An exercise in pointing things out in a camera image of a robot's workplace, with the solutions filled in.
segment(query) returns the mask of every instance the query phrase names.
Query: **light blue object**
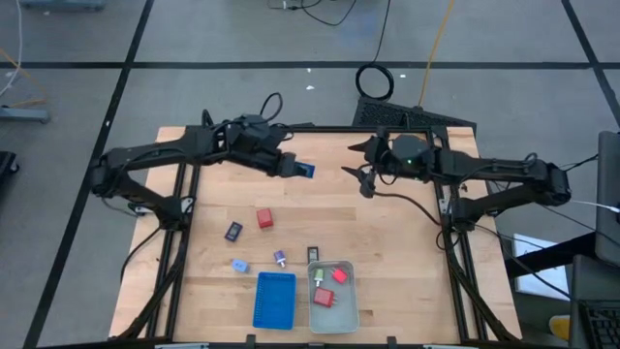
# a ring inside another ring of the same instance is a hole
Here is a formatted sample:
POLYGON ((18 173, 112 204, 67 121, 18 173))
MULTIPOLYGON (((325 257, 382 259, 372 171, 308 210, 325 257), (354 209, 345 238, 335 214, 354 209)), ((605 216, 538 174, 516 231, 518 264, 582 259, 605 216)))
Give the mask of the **light blue object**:
POLYGON ((252 326, 292 330, 295 324, 296 278, 292 273, 259 272, 252 326))
POLYGON ((234 270, 240 271, 240 272, 248 272, 250 271, 250 266, 248 266, 247 262, 241 261, 241 260, 232 260, 232 268, 234 270))

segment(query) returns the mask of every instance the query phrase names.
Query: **floor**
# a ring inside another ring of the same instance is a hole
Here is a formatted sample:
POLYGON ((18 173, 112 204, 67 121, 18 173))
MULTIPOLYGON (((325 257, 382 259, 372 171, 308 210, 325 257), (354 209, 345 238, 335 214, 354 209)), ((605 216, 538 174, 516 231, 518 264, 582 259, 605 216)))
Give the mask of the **floor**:
MULTIPOLYGON (((392 1, 379 56, 396 62, 391 102, 411 106, 418 99, 423 69, 407 68, 408 62, 423 66, 448 2, 392 1)), ((356 62, 374 56, 387 1, 359 0, 332 28, 301 11, 269 10, 259 0, 155 0, 146 7, 136 56, 128 56, 145 4, 151 0, 108 0, 99 13, 23 11, 24 67, 47 90, 52 120, 0 123, 0 149, 16 152, 22 168, 0 202, 4 348, 23 345, 65 231, 72 235, 72 212, 73 221, 80 214, 81 220, 39 345, 107 337, 134 221, 90 196, 83 212, 82 205, 74 208, 93 148, 150 143, 161 126, 198 123, 204 108, 216 121, 256 112, 273 91, 285 100, 280 122, 350 125, 356 62), (123 70, 127 58, 150 63, 123 70)), ((313 11, 337 20, 349 4, 326 1, 313 11)), ((483 156, 518 159, 537 151, 557 164, 587 158, 597 152, 598 133, 617 131, 620 121, 613 113, 618 102, 605 88, 607 81, 620 88, 619 12, 615 0, 457 2, 436 60, 460 63, 431 71, 423 106, 477 122, 483 156), (574 8, 589 44, 579 40, 564 5, 574 8), (493 62, 505 62, 506 69, 492 69, 493 62)), ((15 2, 1 0, 0 46, 13 56, 16 19, 15 2)), ((11 69, 0 64, 4 85, 11 69)), ((387 88, 373 72, 362 83, 370 93, 387 88)), ((0 103, 38 93, 20 77, 0 103)), ((574 198, 596 200, 596 164, 570 178, 574 198)), ((594 209, 569 204, 559 210, 594 224, 594 209)), ((586 232, 537 206, 504 213, 498 227, 554 241, 586 232)), ((517 297, 527 324, 542 324, 542 313, 558 311, 546 304, 517 297), (532 301, 542 304, 539 311, 531 311, 532 301)))

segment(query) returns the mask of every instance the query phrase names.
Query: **yellow cable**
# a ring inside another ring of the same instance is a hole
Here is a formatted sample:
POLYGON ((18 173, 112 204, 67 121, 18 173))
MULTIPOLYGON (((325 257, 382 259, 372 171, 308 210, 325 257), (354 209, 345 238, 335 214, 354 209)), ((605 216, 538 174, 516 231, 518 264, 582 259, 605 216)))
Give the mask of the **yellow cable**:
POLYGON ((24 106, 33 106, 33 105, 39 105, 39 104, 44 104, 47 102, 47 92, 46 90, 43 88, 43 86, 36 80, 34 79, 30 73, 26 72, 23 68, 18 67, 17 63, 11 58, 11 56, 4 51, 3 49, 0 48, 0 54, 2 54, 9 62, 11 62, 11 64, 13 64, 16 68, 18 68, 18 70, 24 74, 25 77, 27 77, 30 81, 32 81, 32 83, 35 84, 35 86, 37 86, 39 88, 39 90, 43 93, 44 98, 43 99, 34 99, 34 100, 28 100, 28 101, 23 101, 23 102, 18 102, 15 103, 13 105, 10 105, 10 108, 15 108, 15 107, 24 107, 24 106))
POLYGON ((426 92, 426 83, 428 82, 428 72, 430 71, 430 65, 433 62, 433 58, 435 57, 435 51, 437 50, 439 41, 442 38, 442 33, 444 33, 444 28, 446 27, 446 22, 448 22, 448 17, 450 16, 450 12, 452 11, 453 6, 454 6, 454 0, 450 0, 448 9, 446 10, 446 14, 444 15, 444 20, 442 21, 442 25, 439 26, 437 37, 435 37, 435 44, 433 44, 433 49, 431 49, 430 51, 430 56, 428 57, 428 62, 426 63, 426 71, 424 72, 424 82, 422 83, 422 91, 419 94, 418 107, 421 107, 422 101, 424 101, 424 93, 426 92))

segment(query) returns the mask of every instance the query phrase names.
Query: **white cable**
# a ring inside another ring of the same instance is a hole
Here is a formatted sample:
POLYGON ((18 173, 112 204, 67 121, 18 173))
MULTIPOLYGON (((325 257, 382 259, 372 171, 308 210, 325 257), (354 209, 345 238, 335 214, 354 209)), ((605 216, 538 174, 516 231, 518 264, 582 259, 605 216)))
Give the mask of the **white cable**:
POLYGON ((21 67, 21 52, 23 49, 23 35, 21 33, 21 7, 19 6, 19 0, 15 0, 15 4, 17 5, 17 33, 19 35, 19 52, 17 53, 17 68, 15 68, 15 72, 11 76, 9 83, 0 91, 0 97, 11 87, 13 81, 15 81, 17 74, 19 74, 19 68, 21 67))
POLYGON ((610 210, 610 211, 612 211, 614 213, 620 213, 620 208, 614 207, 614 206, 608 206, 608 205, 597 204, 597 203, 582 202, 582 201, 579 201, 579 200, 571 200, 571 203, 602 207, 602 208, 606 208, 606 209, 608 209, 608 210, 610 210))

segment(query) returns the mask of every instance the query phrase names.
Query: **metal tray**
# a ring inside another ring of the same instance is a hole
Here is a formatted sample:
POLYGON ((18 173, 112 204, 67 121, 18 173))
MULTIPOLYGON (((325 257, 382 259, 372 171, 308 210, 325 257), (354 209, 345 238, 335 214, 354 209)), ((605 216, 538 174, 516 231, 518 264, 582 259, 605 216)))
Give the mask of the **metal tray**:
POLYGON ((308 296, 310 304, 310 331, 313 333, 353 333, 359 328, 357 311, 356 277, 353 265, 347 261, 317 261, 308 265, 308 296), (333 269, 340 268, 349 275, 344 284, 339 284, 331 277, 333 269), (336 303, 327 308, 314 304, 317 289, 314 281, 316 269, 324 270, 321 287, 334 292, 336 303))

